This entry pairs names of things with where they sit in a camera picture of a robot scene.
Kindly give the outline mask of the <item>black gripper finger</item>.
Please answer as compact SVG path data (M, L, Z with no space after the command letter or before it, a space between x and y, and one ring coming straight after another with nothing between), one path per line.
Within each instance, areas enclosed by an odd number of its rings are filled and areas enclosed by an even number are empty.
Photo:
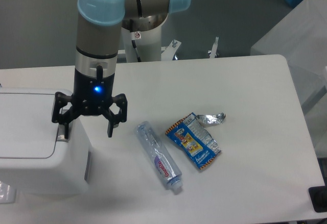
M119 108L119 112L114 114L110 110L110 106L116 104ZM108 120L107 135L112 137L113 129L119 125L120 122L127 121L127 98L125 94L121 93L115 97L109 99L106 103L101 105L101 114Z
M54 103L52 109L52 122L58 123L64 126L64 138L69 137L69 124L77 119L82 113L81 107L74 107L72 103L73 96L68 96L62 92L56 92L54 95ZM60 113L60 110L68 103L71 103L71 107L64 112Z

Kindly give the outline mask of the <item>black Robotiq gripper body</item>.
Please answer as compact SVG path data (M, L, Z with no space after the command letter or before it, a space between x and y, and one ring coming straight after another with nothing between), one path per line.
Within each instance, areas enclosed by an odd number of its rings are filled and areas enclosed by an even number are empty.
M99 116L113 104L114 75L98 81L75 70L72 107L84 116Z

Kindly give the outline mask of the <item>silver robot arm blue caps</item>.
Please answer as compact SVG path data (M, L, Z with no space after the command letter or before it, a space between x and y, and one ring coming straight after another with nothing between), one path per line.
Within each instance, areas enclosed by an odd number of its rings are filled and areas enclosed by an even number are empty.
M74 89L56 92L52 122L69 139L69 125L79 116L103 115L107 134L127 120L124 94L112 95L121 29L141 33L161 25L172 13L186 10L191 0L78 0Z

